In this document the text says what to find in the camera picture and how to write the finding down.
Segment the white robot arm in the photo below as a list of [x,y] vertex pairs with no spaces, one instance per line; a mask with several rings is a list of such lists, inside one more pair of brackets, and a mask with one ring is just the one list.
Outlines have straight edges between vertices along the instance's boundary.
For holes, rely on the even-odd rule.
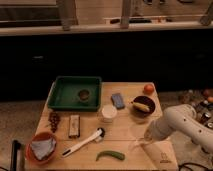
[[195,109],[188,104],[167,107],[163,114],[153,120],[144,133],[147,143],[163,141],[179,131],[213,154],[213,130],[194,119]]

